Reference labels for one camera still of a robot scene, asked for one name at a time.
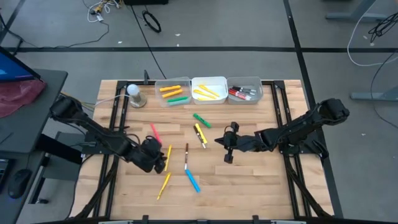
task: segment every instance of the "computer monitor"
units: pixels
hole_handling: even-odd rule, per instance
[[[0,83],[18,82],[35,78],[40,79],[40,75],[12,56],[7,50],[0,47]]]

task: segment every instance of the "keyboard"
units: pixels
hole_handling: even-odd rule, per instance
[[[11,162],[10,159],[0,159],[0,192],[10,170]]]

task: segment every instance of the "red cloth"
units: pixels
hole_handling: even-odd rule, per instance
[[[0,83],[0,118],[33,102],[45,86],[40,80]]]

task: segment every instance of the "gray floor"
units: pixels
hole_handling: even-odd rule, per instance
[[[86,0],[87,4],[95,3]],[[344,48],[355,24],[326,21],[328,12],[350,11],[359,1],[290,0],[302,47]],[[8,20],[17,1],[0,2]],[[154,47],[293,47],[283,2],[280,0],[171,0],[166,6],[148,6],[162,23],[156,34],[144,27]],[[134,8],[140,14],[143,7]],[[398,10],[393,0],[377,1],[371,12],[387,15]],[[86,20],[81,0],[28,0],[11,29],[37,46],[68,45],[98,38],[106,26]],[[104,14],[110,32],[100,42],[82,47],[145,47],[138,25],[129,9],[111,8]],[[371,47],[364,38],[374,24],[360,24],[353,47]],[[374,47],[397,47],[398,29],[375,41]],[[1,44],[13,47],[16,39],[7,35]],[[263,79],[301,79],[299,63],[291,52],[156,52],[167,78],[259,76]],[[360,63],[382,62],[388,54],[353,54]],[[19,53],[19,59],[34,68],[65,70],[69,77],[63,90],[83,101],[95,102],[102,79],[142,78],[146,69],[152,79],[162,78],[149,52],[38,52]],[[358,67],[344,53],[305,53],[305,62],[317,101],[340,98],[351,111],[347,122],[325,127],[341,206],[346,218],[398,221],[398,130],[378,119],[372,104],[353,101],[352,91],[368,91],[377,67]],[[394,86],[397,63],[386,65],[374,89]],[[380,114],[398,124],[395,103],[376,103]],[[49,121],[45,133],[74,133],[68,126]],[[49,205],[26,207],[19,223],[64,218],[73,194],[72,182],[46,183]]]

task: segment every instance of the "white ball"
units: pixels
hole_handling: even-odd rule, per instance
[[[127,86],[127,92],[129,93],[129,95],[135,96],[139,93],[139,87],[135,84],[131,84]]]

